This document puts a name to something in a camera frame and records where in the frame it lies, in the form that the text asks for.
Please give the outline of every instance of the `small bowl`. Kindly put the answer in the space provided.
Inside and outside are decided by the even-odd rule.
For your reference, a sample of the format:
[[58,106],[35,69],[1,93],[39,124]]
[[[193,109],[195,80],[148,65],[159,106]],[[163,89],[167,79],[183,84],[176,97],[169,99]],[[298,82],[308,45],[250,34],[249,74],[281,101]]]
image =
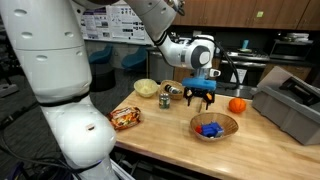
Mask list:
[[133,85],[136,92],[142,97],[151,97],[158,91],[158,84],[152,79],[140,79]]
[[[209,124],[211,122],[217,122],[221,126],[221,128],[224,130],[224,133],[221,137],[208,138],[195,131],[195,128],[197,126],[202,124]],[[191,131],[197,136],[197,138],[203,141],[212,142],[212,141],[218,141],[218,140],[222,140],[227,137],[230,137],[231,135],[233,135],[238,131],[239,126],[238,126],[238,123],[230,116],[220,114],[220,113],[209,112],[209,113],[201,113],[194,116],[190,121],[190,128],[191,128]]]

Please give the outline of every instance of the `snack bag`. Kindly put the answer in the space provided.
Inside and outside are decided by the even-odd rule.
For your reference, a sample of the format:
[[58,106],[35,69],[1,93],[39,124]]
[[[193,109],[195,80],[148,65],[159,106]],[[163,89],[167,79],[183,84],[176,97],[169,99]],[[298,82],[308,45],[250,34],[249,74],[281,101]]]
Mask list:
[[122,130],[140,123],[140,113],[137,107],[126,107],[112,111],[107,117],[115,130]]

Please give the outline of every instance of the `wooden table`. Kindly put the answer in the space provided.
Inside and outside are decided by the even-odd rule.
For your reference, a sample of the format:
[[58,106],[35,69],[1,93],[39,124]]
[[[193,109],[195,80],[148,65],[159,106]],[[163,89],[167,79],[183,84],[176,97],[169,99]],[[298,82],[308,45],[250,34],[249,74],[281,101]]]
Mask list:
[[142,98],[131,93],[116,109],[137,106],[139,125],[117,133],[117,147],[169,162],[221,179],[320,179],[320,145],[303,146],[260,116],[247,100],[241,114],[228,110],[231,97],[216,95],[216,101],[201,112],[219,112],[233,117],[239,130],[217,142],[199,140],[189,128],[198,114],[200,98],[171,100],[159,109],[158,95]]

